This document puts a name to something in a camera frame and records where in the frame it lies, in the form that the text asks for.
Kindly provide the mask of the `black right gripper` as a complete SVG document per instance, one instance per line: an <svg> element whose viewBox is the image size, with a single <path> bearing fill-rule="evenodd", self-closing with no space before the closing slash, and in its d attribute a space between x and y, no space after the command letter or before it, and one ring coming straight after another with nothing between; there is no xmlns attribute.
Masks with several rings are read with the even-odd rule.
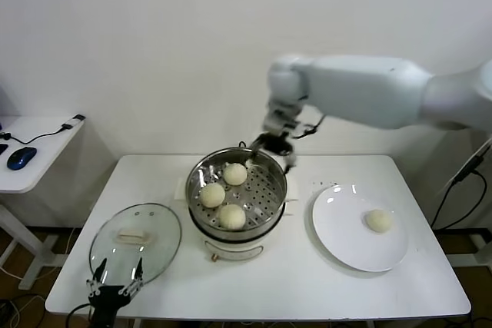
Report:
<svg viewBox="0 0 492 328"><path fill-rule="evenodd" d="M272 133L260 134L254 142L248 147L251 152L247 161L254 162L261 149L273 154L283 154L284 172L289 172L296 167L297 155L293 145L288 141L288 133L284 132L280 135Z"/></svg>

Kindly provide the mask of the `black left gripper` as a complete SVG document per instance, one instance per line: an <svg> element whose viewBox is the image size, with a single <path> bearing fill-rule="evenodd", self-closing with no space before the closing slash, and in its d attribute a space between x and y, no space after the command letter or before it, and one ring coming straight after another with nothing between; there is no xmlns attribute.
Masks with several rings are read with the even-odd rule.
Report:
<svg viewBox="0 0 492 328"><path fill-rule="evenodd" d="M131 302L130 295L136 295L144 284L142 258L140 258L137 266L132 269L131 282L127 286L102 286L99 289L106 263L107 260L103 259L92 274L92 278L86 280L89 290L88 301L94 308L89 323L92 328L113 327L117 312Z"/></svg>

